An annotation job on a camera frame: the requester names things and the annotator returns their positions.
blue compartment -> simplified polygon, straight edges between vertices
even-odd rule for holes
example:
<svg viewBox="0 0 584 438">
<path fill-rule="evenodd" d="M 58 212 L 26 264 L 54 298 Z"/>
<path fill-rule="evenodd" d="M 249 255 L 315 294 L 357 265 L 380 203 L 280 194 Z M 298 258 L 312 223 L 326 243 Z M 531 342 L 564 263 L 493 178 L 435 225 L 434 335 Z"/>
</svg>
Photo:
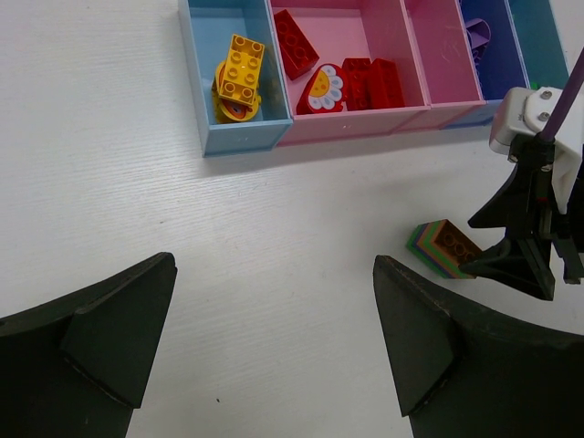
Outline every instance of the blue compartment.
<svg viewBox="0 0 584 438">
<path fill-rule="evenodd" d="M 266 1 L 180 0 L 179 16 L 203 156 L 273 149 L 292 118 Z M 211 86 L 217 65 L 227 58 L 233 34 L 266 45 L 259 86 L 262 104 L 252 121 L 219 124 Z"/>
<path fill-rule="evenodd" d="M 462 0 L 461 7 L 465 22 L 481 18 L 491 28 L 491 41 L 477 69 L 486 105 L 446 129 L 489 124 L 506 93 L 513 87 L 527 87 L 528 84 L 508 1 Z"/>
<path fill-rule="evenodd" d="M 568 68 L 549 0 L 509 0 L 530 84 L 563 89 Z"/>
</svg>

yellow lego brick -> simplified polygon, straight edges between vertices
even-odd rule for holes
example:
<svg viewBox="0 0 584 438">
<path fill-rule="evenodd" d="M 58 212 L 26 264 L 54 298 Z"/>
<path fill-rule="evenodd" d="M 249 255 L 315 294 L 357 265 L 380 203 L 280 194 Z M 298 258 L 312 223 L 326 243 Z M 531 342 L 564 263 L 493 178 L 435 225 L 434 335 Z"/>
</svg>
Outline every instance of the yellow lego brick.
<svg viewBox="0 0 584 438">
<path fill-rule="evenodd" d="M 233 35 L 225 61 L 223 84 L 219 97 L 251 106 L 259 86 L 259 73 L 264 60 L 264 45 L 243 36 Z"/>
<path fill-rule="evenodd" d="M 213 87 L 211 88 L 214 114 L 215 118 L 217 119 L 217 123 L 250 121 L 257 115 L 262 98 L 259 96 L 259 94 L 255 94 L 254 101 L 251 106 L 242 105 L 240 103 L 219 98 L 217 84 L 223 83 L 224 68 L 225 61 L 217 66 L 217 70 L 215 71 L 215 80 L 213 81 Z"/>
</svg>

red lego brick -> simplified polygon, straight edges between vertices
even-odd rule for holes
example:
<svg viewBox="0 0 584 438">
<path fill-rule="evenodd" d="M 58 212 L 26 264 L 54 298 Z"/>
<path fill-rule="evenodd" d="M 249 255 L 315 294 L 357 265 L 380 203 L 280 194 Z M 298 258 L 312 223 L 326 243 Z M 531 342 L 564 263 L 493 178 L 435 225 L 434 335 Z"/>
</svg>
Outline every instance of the red lego brick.
<svg viewBox="0 0 584 438">
<path fill-rule="evenodd" d="M 375 59 L 367 76 L 367 85 L 374 110 L 405 107 L 402 84 L 394 62 Z"/>
<path fill-rule="evenodd" d="M 343 111 L 343 102 L 347 100 L 347 75 L 334 64 L 324 64 L 317 71 L 300 97 L 296 113 L 324 114 Z"/>
<path fill-rule="evenodd" d="M 367 75 L 371 61 L 365 57 L 348 57 L 343 61 L 343 70 L 349 80 L 347 110 L 372 110 Z"/>
<path fill-rule="evenodd" d="M 294 80 L 316 66 L 319 56 L 286 9 L 275 14 L 274 21 L 284 70 Z"/>
</svg>

pink compartment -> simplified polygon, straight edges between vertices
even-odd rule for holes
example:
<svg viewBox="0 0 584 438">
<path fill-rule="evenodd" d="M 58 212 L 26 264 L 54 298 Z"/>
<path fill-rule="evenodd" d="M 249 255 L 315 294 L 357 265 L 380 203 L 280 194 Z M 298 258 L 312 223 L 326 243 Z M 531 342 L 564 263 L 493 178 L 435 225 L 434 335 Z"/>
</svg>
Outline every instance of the pink compartment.
<svg viewBox="0 0 584 438">
<path fill-rule="evenodd" d="M 432 108 L 398 132 L 441 129 L 485 105 L 458 1 L 405 0 L 422 87 Z"/>
<path fill-rule="evenodd" d="M 429 109 L 402 0 L 271 0 L 271 6 L 273 13 L 288 10 L 320 56 L 306 75 L 286 77 L 294 125 L 280 144 L 386 135 Z M 342 66 L 346 57 L 394 61 L 406 108 L 298 116 L 298 100 L 316 68 L 328 62 Z"/>
</svg>

purple toy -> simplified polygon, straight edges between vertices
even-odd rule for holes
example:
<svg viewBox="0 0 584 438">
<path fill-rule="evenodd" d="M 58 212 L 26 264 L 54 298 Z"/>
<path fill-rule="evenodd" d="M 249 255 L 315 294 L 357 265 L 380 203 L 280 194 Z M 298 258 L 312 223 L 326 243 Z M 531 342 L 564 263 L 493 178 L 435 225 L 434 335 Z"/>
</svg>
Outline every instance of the purple toy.
<svg viewBox="0 0 584 438">
<path fill-rule="evenodd" d="M 471 45 L 474 64 L 478 66 L 483 54 L 485 53 L 486 46 L 491 40 L 491 28 L 485 20 L 480 18 L 469 20 L 464 25 L 466 26 L 468 43 Z"/>
</svg>

